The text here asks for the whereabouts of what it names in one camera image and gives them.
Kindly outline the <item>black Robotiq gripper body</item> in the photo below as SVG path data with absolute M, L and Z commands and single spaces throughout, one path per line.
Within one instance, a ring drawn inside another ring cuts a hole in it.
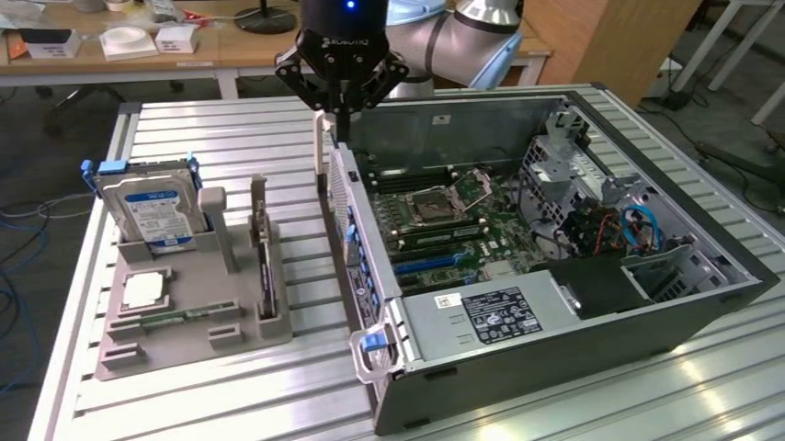
M 303 1 L 295 46 L 311 70 L 326 83 L 349 79 L 355 57 L 373 61 L 390 52 L 386 37 L 388 2 Z

